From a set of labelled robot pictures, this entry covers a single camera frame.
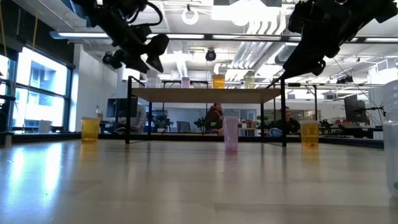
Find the person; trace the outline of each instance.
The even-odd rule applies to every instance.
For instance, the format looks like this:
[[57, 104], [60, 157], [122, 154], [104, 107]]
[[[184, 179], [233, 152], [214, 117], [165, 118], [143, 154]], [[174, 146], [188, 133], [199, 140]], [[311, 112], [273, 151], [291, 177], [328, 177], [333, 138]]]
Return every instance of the person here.
[[[144, 130], [147, 121], [147, 112], [144, 105], [137, 105], [137, 116], [130, 119], [130, 127], [135, 129], [137, 133]], [[119, 119], [119, 123], [126, 124], [126, 118]]]
[[215, 103], [206, 114], [206, 130], [210, 133], [222, 134], [223, 120], [221, 103]]
[[[296, 134], [300, 130], [300, 123], [291, 118], [290, 108], [286, 106], [286, 131], [287, 134]], [[276, 128], [282, 130], [282, 119], [276, 121]]]

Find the monitor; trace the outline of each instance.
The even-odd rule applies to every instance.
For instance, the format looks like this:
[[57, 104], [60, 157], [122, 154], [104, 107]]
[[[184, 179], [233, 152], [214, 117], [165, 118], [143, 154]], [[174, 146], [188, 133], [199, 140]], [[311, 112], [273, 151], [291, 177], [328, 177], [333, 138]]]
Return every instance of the monitor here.
[[[137, 116], [137, 97], [131, 98], [131, 113], [130, 116], [135, 118]], [[127, 99], [108, 99], [108, 106], [106, 107], [106, 117], [125, 118], [127, 115]]]
[[351, 100], [349, 98], [344, 99], [344, 105], [346, 108], [346, 119], [351, 122], [362, 122], [367, 123], [368, 118], [366, 117], [365, 102], [361, 100]]

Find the chair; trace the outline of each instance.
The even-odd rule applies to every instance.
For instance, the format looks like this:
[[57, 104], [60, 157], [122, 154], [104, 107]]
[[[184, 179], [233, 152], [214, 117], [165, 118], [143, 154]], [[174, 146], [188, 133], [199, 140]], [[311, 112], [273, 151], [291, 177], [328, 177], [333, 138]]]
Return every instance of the chair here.
[[179, 133], [191, 133], [191, 126], [189, 122], [177, 121], [177, 131]]

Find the wooden tabletop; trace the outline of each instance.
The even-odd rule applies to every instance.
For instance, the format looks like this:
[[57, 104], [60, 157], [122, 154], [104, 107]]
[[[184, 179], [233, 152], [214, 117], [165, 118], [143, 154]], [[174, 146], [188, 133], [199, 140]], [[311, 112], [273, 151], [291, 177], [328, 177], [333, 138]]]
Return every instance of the wooden tabletop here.
[[132, 94], [153, 103], [265, 103], [280, 90], [133, 88]]

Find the ceiling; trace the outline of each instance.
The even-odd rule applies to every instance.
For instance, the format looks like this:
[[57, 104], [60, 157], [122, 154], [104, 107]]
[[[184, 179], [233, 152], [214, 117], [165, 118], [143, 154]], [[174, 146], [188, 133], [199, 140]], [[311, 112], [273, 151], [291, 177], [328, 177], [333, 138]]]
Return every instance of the ceiling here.
[[[62, 32], [102, 32], [99, 27], [94, 29], [87, 28], [85, 20], [79, 18], [75, 13], [71, 12], [61, 0], [39, 0], [38, 3], [31, 0], [13, 0], [25, 10], [35, 15], [36, 9], [39, 10], [39, 19], [44, 21], [55, 30]], [[188, 25], [182, 20], [182, 11], [186, 8], [183, 4], [174, 4], [169, 1], [154, 2], [164, 14], [163, 22], [152, 28], [155, 33], [199, 33], [199, 34], [243, 34], [249, 29], [249, 25], [236, 26], [232, 21], [216, 21], [211, 19], [212, 1], [195, 2], [190, 1], [192, 8], [198, 9], [198, 22], [194, 25]], [[291, 8], [293, 5], [286, 6], [284, 9]], [[286, 10], [285, 19], [288, 21], [289, 12]], [[144, 12], [140, 13], [136, 23], [155, 22], [158, 20], [158, 15], [154, 10], [147, 7]], [[283, 23], [278, 17], [279, 25]], [[358, 35], [375, 35], [375, 36], [398, 36], [398, 17], [394, 17], [383, 24], [378, 24], [376, 21], [370, 22], [364, 27]], [[74, 40], [74, 42], [82, 43], [86, 51], [92, 55], [97, 55], [101, 58], [106, 51], [112, 51], [110, 40]], [[204, 41], [204, 40], [189, 40], [188, 54], [193, 54], [190, 60], [186, 61], [186, 66], [189, 70], [206, 70], [213, 71], [217, 63], [231, 63], [234, 56], [239, 52], [241, 42], [234, 41]], [[212, 48], [216, 50], [217, 59], [221, 61], [206, 62], [204, 59], [207, 49]], [[264, 52], [264, 55], [269, 54], [271, 47]], [[351, 70], [353, 78], [357, 82], [366, 82], [368, 75], [368, 68], [375, 66], [377, 62], [385, 60], [386, 57], [393, 57], [398, 55], [398, 44], [345, 44], [341, 46], [338, 56], [335, 58], [338, 64], [333, 59], [327, 59], [327, 67], [325, 71], [316, 77], [312, 74], [302, 75], [291, 79], [292, 82], [327, 82], [330, 77], [341, 73], [343, 70]], [[169, 59], [167, 56], [161, 58], [164, 73], [171, 73], [172, 70], [177, 70], [176, 61]], [[260, 74], [258, 82], [266, 81], [267, 79]]]

